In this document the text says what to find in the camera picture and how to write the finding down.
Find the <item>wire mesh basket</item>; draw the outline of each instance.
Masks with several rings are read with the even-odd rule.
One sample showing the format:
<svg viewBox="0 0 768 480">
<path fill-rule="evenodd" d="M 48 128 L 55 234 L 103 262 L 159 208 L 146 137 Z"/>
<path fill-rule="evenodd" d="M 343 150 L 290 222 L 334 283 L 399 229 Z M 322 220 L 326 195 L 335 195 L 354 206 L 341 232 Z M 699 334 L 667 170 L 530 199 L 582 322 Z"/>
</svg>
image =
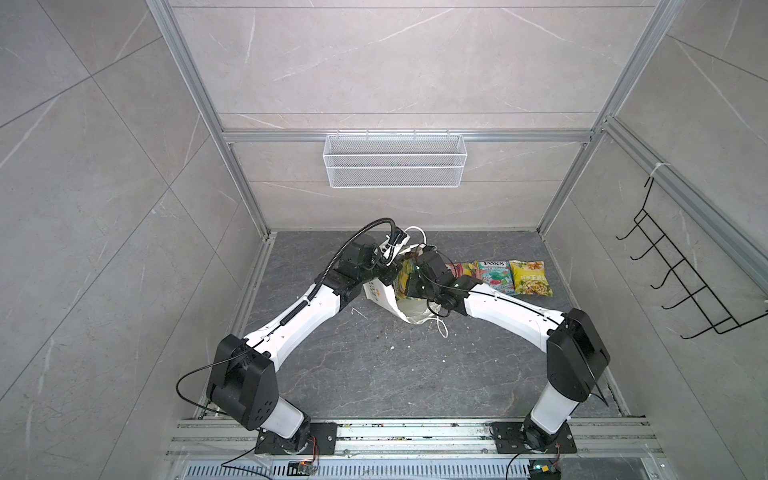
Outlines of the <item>wire mesh basket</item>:
<svg viewBox="0 0 768 480">
<path fill-rule="evenodd" d="M 460 134 L 335 134 L 323 160 L 333 188 L 458 187 L 467 149 Z"/>
</svg>

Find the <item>black cable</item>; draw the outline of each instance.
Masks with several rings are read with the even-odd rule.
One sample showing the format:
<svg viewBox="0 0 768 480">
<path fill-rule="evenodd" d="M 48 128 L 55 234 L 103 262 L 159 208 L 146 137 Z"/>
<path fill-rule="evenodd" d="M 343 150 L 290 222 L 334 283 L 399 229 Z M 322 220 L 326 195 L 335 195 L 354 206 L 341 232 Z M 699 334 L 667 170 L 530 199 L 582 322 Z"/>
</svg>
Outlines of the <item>black cable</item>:
<svg viewBox="0 0 768 480">
<path fill-rule="evenodd" d="M 451 314 L 451 311 L 449 310 L 448 315 L 440 315 L 439 313 L 435 312 L 435 310 L 432 310 L 432 308 L 429 306 L 429 300 L 427 300 L 427 309 L 432 313 L 432 315 L 438 317 L 438 318 L 447 318 L 448 315 Z"/>
<path fill-rule="evenodd" d="M 255 470 L 251 470 L 250 468 L 243 468 L 243 467 L 230 467 L 230 466 L 227 466 L 227 463 L 232 463 L 232 462 L 234 462 L 235 460 L 239 460 L 239 459 L 243 458 L 245 455 L 248 455 L 249 453 L 256 451 L 256 449 L 258 449 L 258 448 L 259 448 L 259 445 L 261 445 L 261 444 L 264 442 L 264 439 L 262 439 L 260 442 L 258 442 L 257 444 L 255 444 L 251 450 L 248 450 L 247 452 L 245 452 L 245 453 L 242 453 L 242 454 L 238 455 L 237 457 L 235 457 L 235 458 L 232 458 L 231 460 L 227 460 L 226 462 L 222 463 L 222 464 L 221 464 L 221 465 L 219 465 L 219 466 L 220 466 L 220 467 L 224 467 L 224 468 L 232 468 L 232 469 L 234 469 L 234 470 L 242 470 L 243 472 L 255 473 L 256 475 L 258 475 L 258 476 L 260 476 L 260 477 L 264 477 L 264 478 L 266 478 L 266 480 L 273 480 L 273 479 L 272 479 L 272 477 L 270 477 L 270 476 L 268 476 L 268 475 L 265 475 L 265 474 L 263 474 L 263 473 L 261 473 L 261 472 L 256 472 Z"/>
<path fill-rule="evenodd" d="M 445 255 L 443 252 L 441 252 L 440 250 L 437 250 L 436 248 L 435 248 L 435 252 L 436 252 L 438 255 L 440 255 L 441 257 L 444 257 L 444 258 L 445 258 L 447 261 L 449 261 L 451 264 L 453 264 L 453 260 L 451 260 L 451 259 L 448 257 L 448 255 Z M 443 286 L 443 285 L 440 285 L 439 283 L 437 283 L 437 282 L 434 282 L 434 281 L 433 281 L 433 283 L 434 283 L 435 285 Z M 526 310 L 531 310 L 533 313 L 537 313 L 538 315 L 541 315 L 541 316 L 543 316 L 545 319 L 547 319 L 547 320 L 550 320 L 551 322 L 553 322 L 553 323 L 555 323 L 555 324 L 558 324 L 558 325 L 559 325 L 559 323 L 555 322 L 555 321 L 554 321 L 553 319 L 551 319 L 551 318 L 548 318 L 548 317 L 547 317 L 545 314 L 543 314 L 543 313 L 539 312 L 538 310 L 534 310 L 534 309 L 532 309 L 532 308 L 531 308 L 531 307 L 529 307 L 529 306 L 525 306 L 525 305 L 522 305 L 522 304 L 520 304 L 520 303 L 514 302 L 514 301 L 512 301 L 512 300 L 508 300 L 508 299 L 506 299 L 506 298 L 501 298 L 500 296 L 491 295 L 490 293 L 486 293 L 486 292 L 473 292 L 473 291 L 471 291 L 471 290 L 465 290 L 465 289 L 463 289 L 463 288 L 458 288 L 458 287 L 456 287 L 456 286 L 447 286 L 447 285 L 446 285 L 446 286 L 443 286 L 443 287 L 445 287 L 445 288 L 451 288 L 451 289 L 454 289 L 454 290 L 459 290 L 459 291 L 462 291 L 462 292 L 469 292 L 469 293 L 479 293 L 480 295 L 492 296 L 492 297 L 494 297 L 494 298 L 498 298 L 499 300 L 504 300 L 505 302 L 514 303 L 514 304 L 515 304 L 515 305 L 517 305 L 517 306 L 520 306 L 520 307 L 522 307 L 522 308 L 524 308 L 524 309 L 526 309 Z"/>
<path fill-rule="evenodd" d="M 315 298 L 315 295 L 317 295 L 317 292 L 320 291 L 320 287 L 323 286 L 323 282 L 325 281 L 326 276 L 328 276 L 328 273 L 331 271 L 331 269 L 333 268 L 333 265 L 336 263 L 336 261 L 339 260 L 339 258 L 341 257 L 341 254 L 344 251 L 344 249 L 346 249 L 352 242 L 357 240 L 357 238 L 360 235 L 363 235 L 368 230 L 371 230 L 373 227 L 377 227 L 377 226 L 381 225 L 382 223 L 389 223 L 389 227 L 390 227 L 390 231 L 389 231 L 389 245 L 391 245 L 391 246 L 397 245 L 397 240 L 398 240 L 399 236 L 396 234 L 397 226 L 395 225 L 395 221 L 393 219 L 387 218 L 387 217 L 383 217 L 383 218 L 379 218 L 378 220 L 374 220 L 373 222 L 365 225 L 360 230 L 357 230 L 357 232 L 355 232 L 355 234 L 352 235 L 346 242 L 344 242 L 344 244 L 338 249 L 338 251 L 336 251 L 336 253 L 331 258 L 331 261 L 328 262 L 328 265 L 326 266 L 326 269 L 320 275 L 320 278 L 318 279 L 317 283 L 315 284 L 315 288 L 313 288 L 312 291 L 310 292 L 310 294 L 306 296 L 307 300 L 311 301 L 313 298 Z M 395 253 L 394 250 L 391 250 L 389 252 L 389 258 L 387 259 L 387 263 L 392 261 L 392 255 L 394 253 Z M 301 308 L 299 308 L 299 310 L 301 310 L 306 305 L 299 304 L 297 306 L 297 308 L 299 306 L 301 306 Z"/>
<path fill-rule="evenodd" d="M 215 362 L 215 363 L 211 363 L 210 365 L 201 366 L 199 369 L 195 369 L 195 370 L 192 370 L 192 371 L 191 371 L 191 372 L 189 372 L 189 373 L 185 373 L 185 374 L 184 374 L 184 375 L 182 375 L 182 376 L 181 376 L 181 378 L 179 378 L 179 379 L 178 379 L 178 381 L 176 382 L 176 394 L 177 394 L 177 395 L 179 395 L 179 398 L 181 398 L 181 399 L 182 399 L 182 400 L 184 400 L 185 402 L 187 402 L 187 403 L 191 403 L 192 405 L 194 405 L 194 406 L 196 406 L 196 407 L 199 407 L 199 408 L 201 408 L 201 409 L 203 409 L 203 410 L 207 410 L 208 412 L 213 412 L 213 413 L 221 413 L 222 415 L 231 416 L 231 415 L 228 415 L 228 414 L 226 414 L 225 412 L 222 412 L 221 410 L 214 410 L 214 409 L 209 409 L 209 408 L 208 408 L 208 407 L 206 407 L 206 406 L 203 406 L 203 405 L 201 405 L 201 404 L 199 404 L 199 403 L 197 403 L 197 402 L 193 402 L 192 400 L 189 400 L 187 397 L 185 397 L 185 396 L 181 395 L 181 392 L 179 391 L 179 385 L 181 384 L 181 380 L 184 380 L 184 379 L 186 379 L 188 376 L 192 375 L 193 373 L 197 373 L 197 372 L 199 372 L 199 371 L 201 371 L 201 370 L 205 370 L 205 369 L 213 368 L 213 367 L 215 367 L 216 365 L 221 365 L 222 363 L 226 363 L 226 362 L 229 362 L 230 360 L 232 360 L 232 359 L 236 359 L 236 358 L 237 358 L 237 357 L 239 357 L 239 356 L 245 355 L 246 353 L 248 353 L 248 352 L 250 352 L 250 351 L 252 351 L 252 350 L 253 350 L 253 347 L 249 347 L 249 348 L 245 349 L 243 352 L 241 352 L 241 353 L 238 353 L 238 354 L 237 354 L 237 355 L 235 355 L 235 356 L 231 356 L 231 357 L 230 357 L 230 358 L 228 358 L 228 359 L 225 359 L 225 360 L 221 360 L 221 361 L 219 361 L 219 362 Z"/>
<path fill-rule="evenodd" d="M 604 397 L 604 396 L 599 396 L 599 395 L 596 395 L 596 394 L 595 394 L 595 393 L 593 393 L 593 392 L 589 392 L 589 394 L 590 394 L 590 395 L 594 395 L 594 396 L 598 397 L 600 400 L 602 400 L 602 401 L 603 401 L 603 403 L 605 404 L 605 406 L 607 406 L 608 408 L 610 408 L 610 406 L 608 405 L 608 402 L 605 400 L 605 397 Z"/>
<path fill-rule="evenodd" d="M 509 463 L 507 464 L 507 472 L 506 472 L 506 473 L 505 473 L 505 475 L 504 475 L 504 477 L 506 478 L 506 480 L 509 480 L 509 467 L 511 467 L 511 466 L 512 466 L 512 463 L 515 461 L 515 459 L 516 459 L 517 457 L 519 457 L 520 455 L 522 455 L 523 453 L 524 453 L 524 452 L 520 452 L 520 453 L 518 453 L 517 455 L 515 455 L 514 457 L 512 457 L 512 460 L 510 460 L 510 461 L 509 461 Z"/>
<path fill-rule="evenodd" d="M 542 316 L 542 317 L 543 317 L 545 320 L 547 320 L 547 321 L 549 321 L 549 322 L 552 322 L 552 323 L 554 323 L 555 325 L 560 325 L 559 323 L 555 322 L 553 319 L 549 318 L 548 316 L 546 316 L 545 314 L 543 314 L 543 313 L 539 312 L 538 310 L 534 310 L 534 309 L 532 309 L 532 308 L 531 308 L 531 307 L 529 307 L 529 306 L 525 306 L 525 305 L 523 305 L 523 304 L 521 304 L 521 303 L 518 303 L 518 302 L 515 302 L 515 301 L 513 301 L 513 300 L 509 300 L 509 299 L 506 299 L 506 298 L 504 298 L 504 297 L 501 297 L 501 296 L 491 295 L 490 293 L 486 293 L 486 292 L 475 292 L 475 291 L 473 291 L 473 290 L 467 290 L 467 289 L 463 289 L 463 288 L 458 288 L 457 286 L 450 286 L 450 285 L 440 285 L 439 283 L 435 282 L 434 280 L 432 280 L 431 278 L 429 278 L 429 277 L 427 277 L 427 276 L 424 276 L 424 278 L 426 278 L 427 280 L 429 280 L 430 282 L 434 283 L 435 285 L 437 285 L 437 286 L 439 286 L 439 287 L 441 287 L 441 288 L 449 288 L 449 289 L 452 289 L 452 290 L 458 290 L 459 292 L 476 293 L 476 294 L 478 294 L 478 295 L 485 295 L 485 296 L 490 296 L 490 297 L 492 297 L 492 298 L 495 298 L 495 299 L 497 299 L 497 300 L 504 300 L 505 302 L 509 302 L 509 303 L 511 303 L 512 305 L 517 305 L 517 306 L 519 306 L 519 307 L 521 307 L 521 308 L 524 308 L 524 309 L 526 309 L 526 310 L 530 310 L 530 311 L 532 311 L 533 313 L 536 313 L 537 315 L 540 315 L 540 316 Z"/>
</svg>

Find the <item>aluminum rail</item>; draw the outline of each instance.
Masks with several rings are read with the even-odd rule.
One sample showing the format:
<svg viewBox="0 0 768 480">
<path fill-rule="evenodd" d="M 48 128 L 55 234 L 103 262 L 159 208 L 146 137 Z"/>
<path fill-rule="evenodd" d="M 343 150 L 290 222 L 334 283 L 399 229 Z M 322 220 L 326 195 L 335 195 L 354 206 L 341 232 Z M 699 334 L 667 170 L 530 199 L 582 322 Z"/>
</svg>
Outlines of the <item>aluminum rail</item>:
<svg viewBox="0 0 768 480">
<path fill-rule="evenodd" d="M 522 419 L 327 419 L 339 424 L 334 455 L 327 458 L 511 458 L 496 452 L 492 422 Z M 642 418 L 572 419 L 576 443 L 572 457 L 664 456 L 649 422 Z M 251 449 L 260 432 L 249 432 L 229 419 L 179 421 L 167 450 L 167 460 L 223 460 Z M 550 458 L 523 454 L 520 458 Z M 303 458 L 274 455 L 272 458 Z"/>
<path fill-rule="evenodd" d="M 509 129 L 509 130 L 485 130 L 485 129 L 411 129 L 411 130 L 381 130 L 381 129 L 256 129 L 256 130 L 227 130 L 222 133 L 227 143 L 255 143 L 255 142 L 297 142 L 315 141 L 324 142 L 328 135 L 344 134 L 460 134 L 465 141 L 578 141 L 589 142 L 592 136 L 591 130 L 566 130 L 566 129 Z"/>
</svg>

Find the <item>metal grille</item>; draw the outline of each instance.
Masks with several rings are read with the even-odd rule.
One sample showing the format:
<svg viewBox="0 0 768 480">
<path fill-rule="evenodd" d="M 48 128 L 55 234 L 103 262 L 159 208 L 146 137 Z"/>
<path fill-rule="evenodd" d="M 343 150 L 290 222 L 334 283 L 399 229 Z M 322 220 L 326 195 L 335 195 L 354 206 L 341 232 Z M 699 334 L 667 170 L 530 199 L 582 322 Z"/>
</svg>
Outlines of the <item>metal grille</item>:
<svg viewBox="0 0 768 480">
<path fill-rule="evenodd" d="M 253 468 L 274 480 L 297 480 L 307 478 L 289 467 L 290 460 L 273 460 L 271 468 L 258 466 L 254 462 L 232 462 L 240 468 Z M 505 478 L 508 459 L 412 459 L 412 460 L 355 460 L 323 459 L 312 480 L 404 480 L 408 478 L 449 478 L 462 480 L 496 480 Z M 509 478 L 528 478 L 528 460 L 515 460 L 509 467 Z M 191 461 L 184 480 L 224 480 L 229 478 L 263 478 L 234 468 L 222 468 L 220 462 L 210 460 Z"/>
<path fill-rule="evenodd" d="M 337 134 L 323 149 L 333 188 L 458 187 L 466 159 L 458 134 Z"/>
</svg>

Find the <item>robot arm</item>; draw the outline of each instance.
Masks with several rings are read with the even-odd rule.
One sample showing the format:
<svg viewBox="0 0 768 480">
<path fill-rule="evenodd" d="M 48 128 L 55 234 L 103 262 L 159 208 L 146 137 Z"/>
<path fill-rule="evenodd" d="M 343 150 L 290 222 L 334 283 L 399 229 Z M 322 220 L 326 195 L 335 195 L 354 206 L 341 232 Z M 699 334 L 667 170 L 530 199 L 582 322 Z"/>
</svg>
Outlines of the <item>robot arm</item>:
<svg viewBox="0 0 768 480">
<path fill-rule="evenodd" d="M 288 452 L 301 451 L 310 417 L 280 397 L 276 371 L 315 328 L 359 295 L 364 283 L 375 280 L 392 289 L 399 271 L 395 258 L 408 236 L 398 229 L 389 237 L 381 246 L 367 235 L 346 243 L 337 254 L 338 267 L 318 276 L 278 317 L 244 339 L 229 335 L 222 340 L 208 398 L 247 429 L 275 432 Z M 416 257 L 416 271 L 406 285 L 408 296 L 488 320 L 547 353 L 548 384 L 523 431 L 530 448 L 545 449 L 579 402 L 587 399 L 610 360 L 589 317 L 576 309 L 565 314 L 531 305 L 470 276 L 457 279 L 431 247 Z"/>
</svg>

